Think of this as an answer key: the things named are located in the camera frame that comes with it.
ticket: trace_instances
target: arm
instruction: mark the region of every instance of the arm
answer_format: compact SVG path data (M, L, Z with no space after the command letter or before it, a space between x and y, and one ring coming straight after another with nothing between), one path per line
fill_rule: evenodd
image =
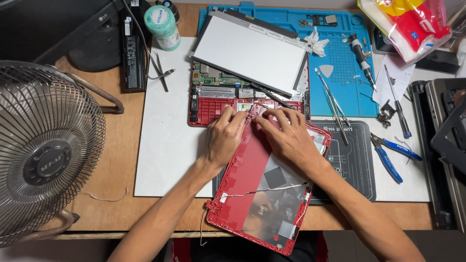
M425 261L409 237L384 213L348 184L317 151L303 114L280 108L267 110L281 125L277 130L267 119L256 117L273 153L298 174L324 190L353 227L361 241L381 261Z
M246 112L231 106L208 127L208 145L180 181L133 226L108 262L150 262L165 245L194 196L228 164L240 144Z

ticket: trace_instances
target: electric fan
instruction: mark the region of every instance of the electric fan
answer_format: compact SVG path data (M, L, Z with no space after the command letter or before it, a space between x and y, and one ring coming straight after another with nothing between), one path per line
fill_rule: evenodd
M100 107L83 87L117 106ZM102 153L103 111L117 99L70 73L0 61L0 247L58 234L74 222L64 207ZM37 231L55 215L64 226Z

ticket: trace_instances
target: pliers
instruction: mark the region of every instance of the pliers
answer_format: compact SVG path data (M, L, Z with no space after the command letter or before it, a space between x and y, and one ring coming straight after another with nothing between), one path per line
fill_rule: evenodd
M384 164L385 168L398 183L403 183L403 179L401 179L397 170L395 169L390 159L388 158L387 152L385 152L385 150L381 147L381 145L385 145L386 147L391 148L395 151L398 151L410 158L413 158L414 160L422 161L422 157L420 157L413 151L407 149L404 146L400 146L398 144L390 142L385 138L379 138L376 135L370 133L370 140L374 144L374 147L376 148L376 151L379 154L380 159L382 160L382 163Z

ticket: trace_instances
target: blue silicone repair mat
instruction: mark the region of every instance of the blue silicone repair mat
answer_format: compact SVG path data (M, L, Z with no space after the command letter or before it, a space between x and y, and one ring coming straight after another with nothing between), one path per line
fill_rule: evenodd
M300 26L299 19L312 22L312 19L306 19L307 14L335 14L338 21L336 27L317 26L319 40L330 40L324 48L326 56L321 58L315 54L309 55L311 115L333 115L329 103L327 102L322 82L314 72L314 68L318 68L321 65L333 65L334 68L330 78L326 78L324 75L322 76L329 85L345 115L347 117L377 117L378 104L371 99L372 88L369 85L369 81L360 69L356 61L356 56L351 50L351 46L348 42L342 41L350 34L356 33L360 42L362 42L363 37L367 40L367 48L363 46L363 49L371 51L369 33L363 14L353 14L348 11L256 7L253 2L240 2L240 6L210 5L208 10L203 9L200 11L198 34L203 29L207 21L207 14L213 7L232 8L254 18L297 32L300 38L310 35L314 30L314 26ZM228 37L232 36L219 34L219 37L225 37L225 40L227 40ZM373 73L374 65L372 63L372 57L369 57L367 62L371 65Z

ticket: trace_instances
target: green circuit board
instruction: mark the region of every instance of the green circuit board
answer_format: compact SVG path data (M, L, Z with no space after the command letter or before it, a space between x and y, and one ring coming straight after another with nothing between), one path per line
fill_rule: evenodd
M195 85L249 85L248 81L239 79L220 70L210 68L198 61L192 63L192 83Z

